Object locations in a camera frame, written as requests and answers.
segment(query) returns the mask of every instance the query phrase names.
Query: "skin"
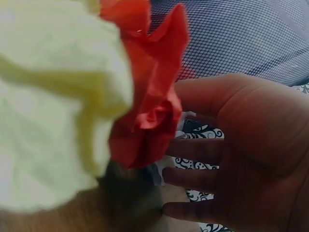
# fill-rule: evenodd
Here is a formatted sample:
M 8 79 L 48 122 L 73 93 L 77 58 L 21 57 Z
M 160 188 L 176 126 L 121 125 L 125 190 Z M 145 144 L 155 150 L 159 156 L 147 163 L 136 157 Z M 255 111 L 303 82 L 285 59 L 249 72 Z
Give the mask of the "skin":
M 176 139 L 167 154 L 219 170 L 166 168 L 167 183 L 214 194 L 167 203 L 163 213 L 237 232 L 309 231 L 309 97 L 256 77 L 228 74 L 175 84 L 185 111 L 224 139 Z

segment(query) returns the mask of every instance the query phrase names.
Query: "crumpled paper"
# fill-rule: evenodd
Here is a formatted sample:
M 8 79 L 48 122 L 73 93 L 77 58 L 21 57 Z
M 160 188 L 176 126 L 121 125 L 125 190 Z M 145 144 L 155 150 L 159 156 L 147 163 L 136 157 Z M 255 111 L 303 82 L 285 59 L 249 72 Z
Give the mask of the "crumpled paper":
M 120 28 L 135 87 L 132 109 L 111 132 L 112 159 L 126 168 L 146 167 L 163 157 L 182 114 L 173 84 L 188 43 L 185 12 L 176 5 L 151 34 L 147 0 L 103 0 L 100 16 Z
M 97 185 L 133 100 L 118 28 L 68 0 L 0 1 L 0 208 L 60 206 Z

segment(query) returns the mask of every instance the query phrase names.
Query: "red tissue paper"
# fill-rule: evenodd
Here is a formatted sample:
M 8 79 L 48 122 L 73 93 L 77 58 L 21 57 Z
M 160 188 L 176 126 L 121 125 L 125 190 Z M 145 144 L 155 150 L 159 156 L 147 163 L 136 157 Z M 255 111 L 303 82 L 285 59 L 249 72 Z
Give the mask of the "red tissue paper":
M 114 22 L 131 60 L 134 103 L 118 119 L 109 144 L 112 160 L 142 168 L 162 159 L 175 136 L 182 107 L 173 84 L 189 41 L 185 11 L 176 5 L 152 33 L 147 0 L 102 0 L 100 17 Z

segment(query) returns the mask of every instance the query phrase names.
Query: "brown surface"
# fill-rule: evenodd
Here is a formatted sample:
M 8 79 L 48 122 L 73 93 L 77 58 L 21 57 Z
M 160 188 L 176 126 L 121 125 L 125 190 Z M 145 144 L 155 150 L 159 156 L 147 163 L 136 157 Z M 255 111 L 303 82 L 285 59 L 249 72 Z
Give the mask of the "brown surface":
M 111 163 L 100 188 L 67 205 L 34 215 L 0 212 L 0 232 L 198 232 L 195 223 L 162 217 L 167 201 L 185 201 L 184 189 L 154 187 L 145 170 Z

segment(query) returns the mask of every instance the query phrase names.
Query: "yellow tissue paper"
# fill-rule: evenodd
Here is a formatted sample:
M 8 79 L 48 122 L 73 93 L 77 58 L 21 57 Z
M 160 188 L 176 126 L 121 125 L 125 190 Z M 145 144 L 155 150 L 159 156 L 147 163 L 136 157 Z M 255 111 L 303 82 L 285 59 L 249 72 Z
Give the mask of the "yellow tissue paper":
M 77 1 L 0 0 L 0 209 L 58 207 L 97 185 L 133 84 L 118 28 Z

